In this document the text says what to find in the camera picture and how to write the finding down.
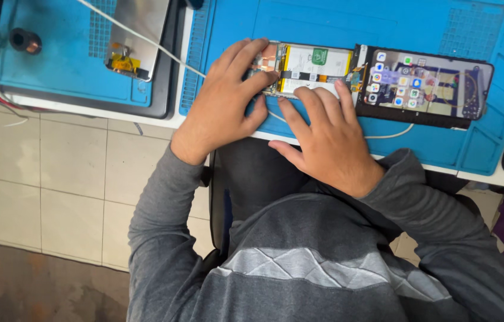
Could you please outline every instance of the white cable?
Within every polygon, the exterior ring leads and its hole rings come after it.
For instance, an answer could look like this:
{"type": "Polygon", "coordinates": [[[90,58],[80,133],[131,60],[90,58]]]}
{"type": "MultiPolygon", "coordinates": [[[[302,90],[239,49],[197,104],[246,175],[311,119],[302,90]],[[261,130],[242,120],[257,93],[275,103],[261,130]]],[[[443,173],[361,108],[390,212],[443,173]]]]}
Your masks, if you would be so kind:
{"type": "MultiPolygon", "coordinates": [[[[274,116],[278,120],[287,123],[286,120],[283,117],[281,117],[280,115],[275,114],[271,110],[268,110],[268,113],[270,113],[270,115],[274,116]]],[[[411,128],[413,128],[414,125],[415,124],[413,124],[413,123],[409,124],[409,127],[406,128],[405,131],[399,132],[397,134],[383,135],[383,136],[364,136],[364,139],[391,139],[392,137],[398,137],[398,136],[404,135],[405,133],[409,132],[411,130],[411,128]]]]}
{"type": "Polygon", "coordinates": [[[284,122],[284,123],[287,123],[286,122],[286,119],[284,119],[282,116],[272,112],[271,110],[268,110],[268,113],[270,113],[270,115],[274,116],[275,118],[277,118],[278,120],[284,122]]]}
{"type": "Polygon", "coordinates": [[[166,50],[164,47],[162,47],[159,43],[153,41],[153,40],[150,40],[149,38],[141,35],[140,33],[137,33],[135,32],[134,30],[132,30],[131,28],[127,27],[126,25],[123,25],[121,24],[119,21],[115,20],[113,17],[107,15],[106,13],[104,13],[103,11],[101,11],[100,9],[98,9],[97,7],[95,7],[94,5],[90,4],[89,2],[85,1],[85,0],[77,0],[78,2],[81,2],[84,6],[88,7],[89,9],[91,9],[92,11],[95,11],[97,12],[98,14],[100,14],[101,16],[103,16],[105,19],[111,21],[113,24],[115,25],[118,25],[119,27],[123,28],[124,30],[126,30],[127,32],[129,33],[132,33],[133,35],[143,39],[143,40],[146,40],[148,41],[150,44],[153,44],[155,46],[157,46],[160,50],[163,51],[163,53],[169,55],[173,60],[175,60],[176,62],[178,62],[179,64],[183,65],[184,67],[188,68],[189,70],[195,72],[197,75],[201,76],[201,77],[206,77],[203,73],[199,72],[198,70],[192,68],[191,66],[188,66],[185,62],[183,62],[182,60],[178,59],[176,56],[174,56],[171,52],[169,52],[168,50],[166,50]]]}
{"type": "Polygon", "coordinates": [[[409,127],[406,128],[405,131],[399,132],[397,134],[383,135],[383,136],[364,136],[364,139],[391,139],[392,137],[398,137],[398,136],[404,135],[405,133],[409,132],[414,125],[415,124],[413,124],[413,123],[409,124],[409,127]]]}
{"type": "Polygon", "coordinates": [[[29,118],[24,119],[23,121],[19,121],[19,122],[17,122],[17,123],[8,124],[8,125],[6,125],[6,126],[4,126],[4,127],[14,127],[14,126],[18,126],[18,125],[21,125],[21,124],[23,124],[23,123],[27,122],[28,120],[29,120],[29,118]]]}

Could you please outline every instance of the table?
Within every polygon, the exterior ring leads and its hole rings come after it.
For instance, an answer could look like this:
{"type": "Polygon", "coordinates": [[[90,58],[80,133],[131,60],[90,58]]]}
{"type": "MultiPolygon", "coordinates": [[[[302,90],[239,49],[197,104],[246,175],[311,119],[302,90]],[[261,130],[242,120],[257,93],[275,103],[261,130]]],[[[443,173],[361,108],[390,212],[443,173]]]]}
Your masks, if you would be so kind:
{"type": "MultiPolygon", "coordinates": [[[[180,55],[180,59],[183,61],[186,60],[186,55],[188,52],[188,40],[190,38],[190,29],[191,29],[191,25],[192,25],[192,14],[193,14],[193,11],[191,9],[187,9],[185,12],[185,17],[184,17],[182,50],[181,50],[181,55],[180,55]]],[[[180,73],[180,75],[184,75],[184,67],[180,66],[179,73],[180,73]]],[[[141,124],[148,124],[148,125],[152,125],[152,126],[179,128],[185,119],[185,117],[180,115],[180,113],[179,113],[179,102],[180,102],[180,94],[182,92],[182,90],[181,90],[182,83],[183,83],[183,77],[179,77],[178,82],[177,82],[177,96],[175,98],[175,113],[170,119],[167,119],[167,120],[151,119],[150,117],[143,117],[143,116],[126,114],[126,113],[105,111],[102,109],[90,108],[90,107],[86,107],[86,106],[77,106],[77,105],[73,105],[73,104],[58,103],[55,101],[36,99],[34,97],[19,96],[19,95],[14,95],[14,96],[8,95],[8,96],[15,103],[26,105],[26,106],[35,106],[35,107],[41,107],[41,108],[47,108],[47,109],[54,109],[54,110],[63,111],[63,112],[71,112],[71,113],[84,114],[84,115],[90,115],[90,116],[105,117],[108,119],[131,121],[131,122],[137,122],[137,123],[141,123],[141,124]]],[[[284,137],[284,136],[279,136],[279,135],[268,134],[265,132],[257,132],[256,131],[252,136],[260,138],[260,139],[264,139],[264,140],[278,139],[278,140],[285,141],[285,142],[288,142],[291,144],[299,145],[297,139],[292,139],[290,137],[284,137]]],[[[383,157],[383,156],[379,156],[379,155],[372,155],[372,156],[375,159],[381,159],[383,157]]],[[[423,168],[425,170],[432,170],[432,171],[447,173],[447,174],[451,174],[451,175],[456,175],[457,177],[463,178],[463,179],[469,179],[469,180],[474,180],[474,181],[478,181],[478,182],[489,183],[492,185],[504,186],[504,170],[502,168],[501,162],[499,162],[499,164],[497,165],[497,169],[495,170],[494,174],[491,176],[472,174],[469,172],[457,171],[457,170],[452,170],[452,169],[448,169],[448,168],[437,167],[434,165],[423,165],[423,168]]]]}

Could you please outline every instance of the disassembled smartphone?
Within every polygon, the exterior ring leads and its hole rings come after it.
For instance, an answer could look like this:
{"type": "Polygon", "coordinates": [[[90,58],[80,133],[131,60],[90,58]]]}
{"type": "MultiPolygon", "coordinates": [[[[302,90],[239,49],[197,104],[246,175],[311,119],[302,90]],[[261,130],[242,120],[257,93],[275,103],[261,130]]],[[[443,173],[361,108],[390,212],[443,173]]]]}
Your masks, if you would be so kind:
{"type": "Polygon", "coordinates": [[[334,82],[345,81],[352,50],[270,41],[252,62],[245,78],[260,71],[279,73],[278,80],[266,87],[264,94],[296,98],[294,90],[306,86],[323,87],[337,96],[334,82]]]}
{"type": "Polygon", "coordinates": [[[494,72],[487,62],[366,45],[353,57],[360,116],[466,129],[485,113],[494,72]]]}

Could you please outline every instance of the black chair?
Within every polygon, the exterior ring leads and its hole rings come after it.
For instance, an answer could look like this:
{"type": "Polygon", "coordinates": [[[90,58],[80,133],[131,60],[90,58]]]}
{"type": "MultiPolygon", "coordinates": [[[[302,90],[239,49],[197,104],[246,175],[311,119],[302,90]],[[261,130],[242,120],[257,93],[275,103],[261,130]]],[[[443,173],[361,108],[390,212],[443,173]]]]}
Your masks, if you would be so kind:
{"type": "Polygon", "coordinates": [[[208,212],[210,214],[210,235],[214,249],[205,257],[204,272],[220,266],[228,258],[230,227],[232,225],[232,206],[230,193],[225,187],[225,174],[217,152],[210,154],[210,165],[205,166],[200,176],[200,186],[208,187],[208,212]]]}
{"type": "MultiPolygon", "coordinates": [[[[226,174],[223,172],[217,152],[210,154],[209,166],[205,166],[200,176],[200,186],[208,187],[208,212],[210,214],[210,235],[214,249],[203,260],[203,272],[219,267],[228,259],[230,244],[230,227],[232,225],[232,203],[230,192],[225,185],[226,174]]],[[[474,214],[480,215],[477,204],[467,196],[456,194],[469,181],[456,178],[449,174],[433,171],[426,172],[427,184],[436,186],[439,190],[453,196],[474,214]]]]}

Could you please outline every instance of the chair backrest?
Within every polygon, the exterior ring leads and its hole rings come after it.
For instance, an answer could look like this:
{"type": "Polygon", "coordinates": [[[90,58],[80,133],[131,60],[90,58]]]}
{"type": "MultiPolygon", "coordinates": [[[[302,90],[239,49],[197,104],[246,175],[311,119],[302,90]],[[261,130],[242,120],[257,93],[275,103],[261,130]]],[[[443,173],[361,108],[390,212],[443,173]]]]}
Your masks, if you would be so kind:
{"type": "Polygon", "coordinates": [[[230,227],[232,225],[232,204],[230,192],[225,185],[226,174],[217,152],[210,154],[210,165],[205,167],[201,176],[201,186],[208,186],[208,212],[210,214],[210,235],[214,250],[204,259],[204,271],[208,273],[218,267],[228,257],[230,227]]]}

